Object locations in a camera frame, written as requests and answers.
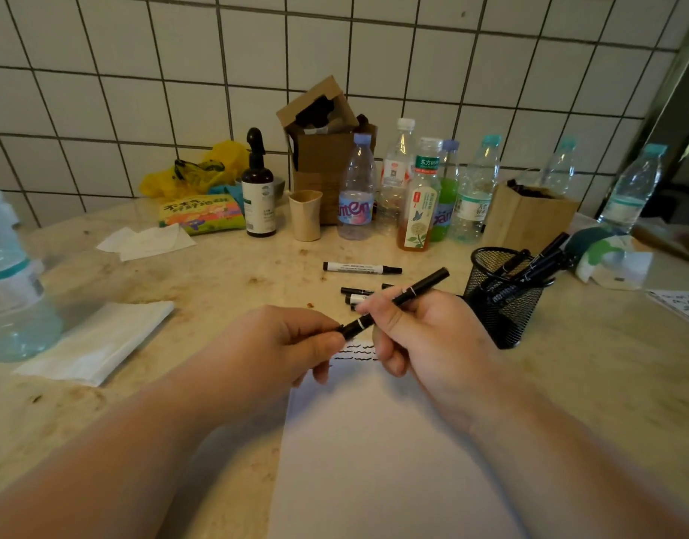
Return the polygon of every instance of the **countertop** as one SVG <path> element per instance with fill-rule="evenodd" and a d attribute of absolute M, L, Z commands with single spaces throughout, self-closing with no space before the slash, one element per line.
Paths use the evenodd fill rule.
<path fill-rule="evenodd" d="M 44 258 L 43 283 L 66 322 L 106 301 L 173 300 L 175 312 L 101 389 L 11 375 L 0 363 L 0 489 L 76 435 L 119 400 L 196 352 L 234 317 L 266 303 L 311 306 L 343 323 L 356 317 L 340 287 L 375 289 L 416 281 L 446 266 L 442 289 L 462 293 L 472 247 L 445 242 L 426 253 L 397 249 L 392 238 L 297 242 L 286 227 L 272 238 L 244 231 L 196 237 L 196 246 L 120 263 L 95 246 L 113 231 L 154 226 L 155 204 L 136 200 L 28 235 Z M 403 276 L 324 272 L 323 261 L 389 264 Z M 651 289 L 689 289 L 689 263 L 657 253 Z M 618 446 L 689 503 L 689 323 L 643 292 L 584 285 L 560 274 L 545 290 L 522 343 L 507 351 L 557 404 Z M 270 498 L 286 399 L 200 447 L 160 533 L 162 538 L 259 539 Z"/>

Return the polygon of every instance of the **pen holder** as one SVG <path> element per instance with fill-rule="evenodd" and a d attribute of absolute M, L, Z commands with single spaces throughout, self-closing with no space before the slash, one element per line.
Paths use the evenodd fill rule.
<path fill-rule="evenodd" d="M 518 252 L 507 248 L 479 248 L 472 252 L 472 272 L 463 295 L 498 348 L 506 350 L 519 344 L 529 318 L 537 307 L 541 292 L 554 280 L 537 286 L 512 281 L 495 272 Z M 516 269 L 525 268 L 529 257 Z M 502 295 L 509 296 L 498 300 Z"/>

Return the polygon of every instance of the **forearm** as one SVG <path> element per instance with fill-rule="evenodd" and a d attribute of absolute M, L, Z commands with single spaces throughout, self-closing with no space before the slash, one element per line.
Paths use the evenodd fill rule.
<path fill-rule="evenodd" d="M 689 518 L 573 417 L 510 378 L 471 434 L 536 539 L 689 538 Z"/>
<path fill-rule="evenodd" d="M 154 537 L 209 432 L 172 397 L 145 388 L 4 490 L 0 538 Z"/>

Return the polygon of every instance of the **cardboard box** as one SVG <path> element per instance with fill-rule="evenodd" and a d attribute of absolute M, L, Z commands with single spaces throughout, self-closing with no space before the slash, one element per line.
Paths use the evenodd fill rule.
<path fill-rule="evenodd" d="M 578 202 L 566 198 L 523 197 L 507 185 L 497 185 L 482 245 L 529 249 L 537 255 L 567 230 L 578 207 Z"/>
<path fill-rule="evenodd" d="M 298 124 L 297 115 L 321 97 L 331 100 L 333 105 L 326 114 L 327 124 L 321 128 Z M 370 124 L 367 117 L 355 117 L 345 94 L 331 75 L 280 109 L 277 118 L 285 131 L 295 169 L 292 190 L 322 191 L 320 223 L 335 225 L 340 209 L 340 179 L 355 147 L 352 134 L 372 134 L 370 148 L 374 152 L 377 127 Z"/>

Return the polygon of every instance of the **beige cup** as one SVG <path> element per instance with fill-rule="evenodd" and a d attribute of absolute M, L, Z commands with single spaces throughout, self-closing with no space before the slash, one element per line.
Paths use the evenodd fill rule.
<path fill-rule="evenodd" d="M 292 233 L 295 240 L 312 242 L 319 240 L 320 191 L 297 191 L 290 195 Z"/>

